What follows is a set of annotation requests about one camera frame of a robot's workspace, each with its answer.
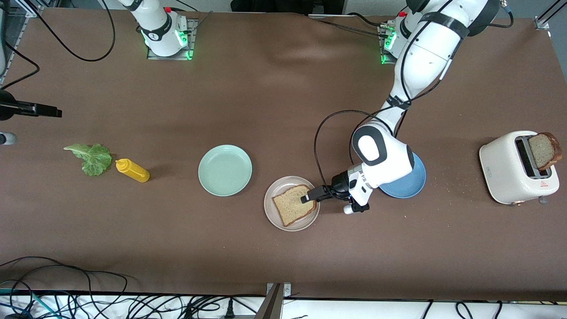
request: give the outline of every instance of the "brown table surface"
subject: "brown table surface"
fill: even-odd
[[[69,55],[39,20],[27,27],[19,49],[41,72],[9,92],[57,106],[63,118],[0,123],[19,136],[0,149],[3,261],[45,255],[117,271],[136,278],[129,291],[265,293],[266,282],[286,281],[303,297],[565,299],[567,188],[547,206],[497,204],[477,155],[521,129],[567,142],[567,87],[547,32],[530,20],[467,39],[439,87],[414,103],[399,137],[425,163],[421,193],[400,200],[377,191],[371,210],[354,216],[327,201],[313,225],[289,233],[266,218],[264,194],[287,175],[321,184],[312,149],[319,123],[382,105],[393,66],[380,64],[377,39],[296,14],[214,13],[198,30],[193,61],[148,61],[131,14],[112,15],[116,46],[96,63]],[[102,10],[44,16],[83,56],[109,46]],[[357,18],[332,20],[372,31]],[[32,69],[16,58],[7,80]],[[349,166],[360,119],[340,115],[321,130],[328,179]],[[73,143],[101,143],[152,179],[137,183],[115,169],[87,177],[63,150]],[[197,177],[201,157],[221,144],[238,145],[253,163],[248,186],[227,198]],[[35,279],[34,288],[87,288],[70,271]],[[100,280],[95,289],[120,288]]]

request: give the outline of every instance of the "toaster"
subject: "toaster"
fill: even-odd
[[[483,145],[479,150],[480,165],[492,198],[501,204],[524,203],[539,199],[559,189],[555,165],[544,171],[535,165],[528,139],[533,131],[508,133]]]

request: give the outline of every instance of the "bread slice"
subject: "bread slice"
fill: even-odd
[[[535,165],[538,170],[543,171],[557,163],[562,157],[559,142],[549,132],[539,133],[528,139]]]
[[[314,200],[305,204],[301,203],[301,197],[307,195],[308,191],[309,187],[306,185],[298,185],[272,198],[285,227],[304,218],[317,207],[317,203]]]

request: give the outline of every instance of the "plate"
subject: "plate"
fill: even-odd
[[[281,230],[285,230],[287,232],[297,232],[299,230],[306,229],[309,227],[317,218],[319,214],[320,203],[316,203],[315,210],[309,213],[302,219],[296,220],[291,225],[285,227],[284,222],[280,217],[280,213],[276,208],[276,204],[274,203],[273,197],[280,195],[287,191],[288,189],[299,186],[299,185],[307,185],[309,189],[315,188],[313,184],[311,184],[308,180],[298,177],[298,176],[287,176],[282,177],[275,181],[266,192],[266,196],[264,197],[264,210],[266,211],[266,216],[270,220],[270,222],[280,228]]]
[[[424,187],[427,175],[419,156],[413,153],[413,170],[408,175],[391,183],[380,185],[380,189],[395,198],[410,198],[417,195]]]
[[[252,161],[238,146],[217,146],[199,163],[199,182],[213,195],[234,195],[245,188],[251,176]]]

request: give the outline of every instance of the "light green plate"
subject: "light green plate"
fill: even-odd
[[[199,181],[203,188],[213,195],[234,195],[245,188],[251,176],[250,157],[243,149],[234,145],[213,148],[199,163]]]

